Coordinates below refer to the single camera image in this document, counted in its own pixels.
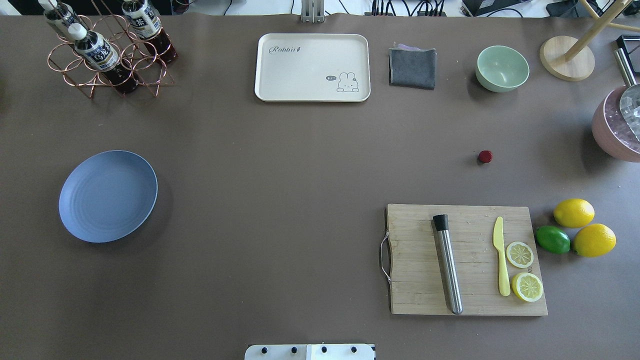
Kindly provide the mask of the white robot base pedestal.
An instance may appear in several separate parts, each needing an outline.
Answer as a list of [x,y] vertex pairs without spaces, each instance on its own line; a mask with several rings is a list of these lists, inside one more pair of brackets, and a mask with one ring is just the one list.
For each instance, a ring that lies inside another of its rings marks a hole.
[[247,347],[245,360],[375,360],[374,344],[254,344]]

